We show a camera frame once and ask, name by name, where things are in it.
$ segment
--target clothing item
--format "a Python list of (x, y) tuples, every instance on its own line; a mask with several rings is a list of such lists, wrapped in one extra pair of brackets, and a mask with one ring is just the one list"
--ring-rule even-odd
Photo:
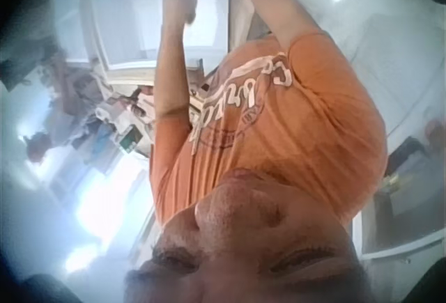
[(165, 224), (244, 168), (310, 193), (347, 224), (378, 189), (386, 158), (383, 120), (331, 38), (309, 32), (285, 54), (268, 36), (223, 60), (193, 130), (179, 116), (157, 121), (157, 218)]
[(88, 70), (73, 69), (67, 78), (72, 84), (72, 100), (76, 102), (76, 114), (64, 112), (61, 98), (52, 102), (44, 122), (52, 146), (63, 146), (89, 133), (87, 125), (96, 119), (95, 109), (103, 101), (102, 93)]

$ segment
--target nose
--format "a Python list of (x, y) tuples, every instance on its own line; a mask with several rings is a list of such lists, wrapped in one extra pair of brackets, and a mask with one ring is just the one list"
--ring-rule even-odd
[(225, 245), (239, 237), (252, 237), (262, 229), (277, 226), (282, 214), (267, 193), (235, 180), (218, 186), (198, 202), (195, 218), (206, 239)]

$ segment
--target hand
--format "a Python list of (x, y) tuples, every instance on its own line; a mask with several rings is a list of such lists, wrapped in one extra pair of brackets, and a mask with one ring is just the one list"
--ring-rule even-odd
[(197, 0), (162, 0), (163, 25), (183, 28), (195, 20)]

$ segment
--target graphic print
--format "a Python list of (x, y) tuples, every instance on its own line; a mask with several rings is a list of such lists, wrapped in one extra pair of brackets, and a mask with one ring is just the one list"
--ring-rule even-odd
[(292, 83), (284, 53), (259, 57), (234, 69), (209, 94), (189, 141), (213, 149), (232, 147), (259, 119), (272, 86), (289, 88)]

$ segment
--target raised arm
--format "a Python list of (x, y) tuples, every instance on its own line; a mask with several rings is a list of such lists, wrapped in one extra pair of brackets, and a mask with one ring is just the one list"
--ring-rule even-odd
[(163, 0), (162, 35), (155, 77), (156, 118), (184, 115), (189, 120), (183, 32), (195, 17), (197, 0)]
[(295, 38), (318, 28), (297, 0), (252, 0), (252, 3), (284, 49)]

